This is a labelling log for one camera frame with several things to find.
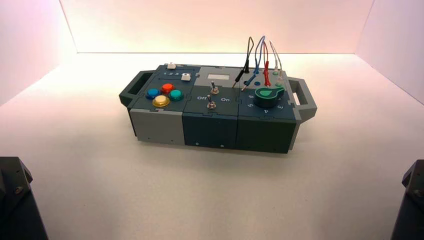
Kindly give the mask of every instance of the teal button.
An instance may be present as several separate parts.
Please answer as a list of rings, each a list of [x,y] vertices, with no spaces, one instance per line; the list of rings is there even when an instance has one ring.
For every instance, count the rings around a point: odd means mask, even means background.
[[[169,93],[169,99],[171,99],[171,101],[180,101],[181,99],[183,99],[184,95],[180,90],[172,90]]]

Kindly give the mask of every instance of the grey panel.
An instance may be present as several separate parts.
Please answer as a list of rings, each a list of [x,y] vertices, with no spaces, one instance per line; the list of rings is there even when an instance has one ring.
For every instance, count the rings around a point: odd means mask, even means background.
[[[305,122],[315,116],[317,105],[312,98],[311,92],[306,85],[305,80],[300,78],[288,77],[291,90],[297,94],[300,105],[296,105],[299,111],[301,122]]]
[[[234,79],[236,79],[241,70],[241,67],[202,66],[194,85],[211,87],[211,81],[214,81],[217,86],[231,88],[234,84]],[[209,74],[228,76],[228,79],[208,79]]]
[[[184,145],[183,113],[133,108],[129,111],[138,140]]]

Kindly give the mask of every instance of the white button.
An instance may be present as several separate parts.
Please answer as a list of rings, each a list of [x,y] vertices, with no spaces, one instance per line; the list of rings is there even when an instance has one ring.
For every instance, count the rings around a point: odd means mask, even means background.
[[[181,80],[183,80],[183,81],[190,81],[190,78],[191,78],[191,76],[188,73],[183,73],[181,75]]]
[[[175,63],[168,63],[168,66],[166,67],[167,69],[176,69],[177,65]]]

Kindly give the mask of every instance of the white backdrop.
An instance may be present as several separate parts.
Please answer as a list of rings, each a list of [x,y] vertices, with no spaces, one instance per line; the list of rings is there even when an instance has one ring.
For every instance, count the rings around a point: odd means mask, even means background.
[[[61,0],[80,53],[354,53],[373,0]]]
[[[0,106],[75,53],[58,0],[1,0]]]
[[[375,0],[357,55],[424,104],[424,0]]]

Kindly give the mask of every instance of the rotary knob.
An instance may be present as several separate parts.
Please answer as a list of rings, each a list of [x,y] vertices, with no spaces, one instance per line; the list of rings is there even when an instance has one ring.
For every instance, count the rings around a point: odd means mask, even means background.
[[[283,95],[284,90],[284,87],[258,88],[254,91],[253,103],[263,109],[273,108],[277,104],[278,98]]]

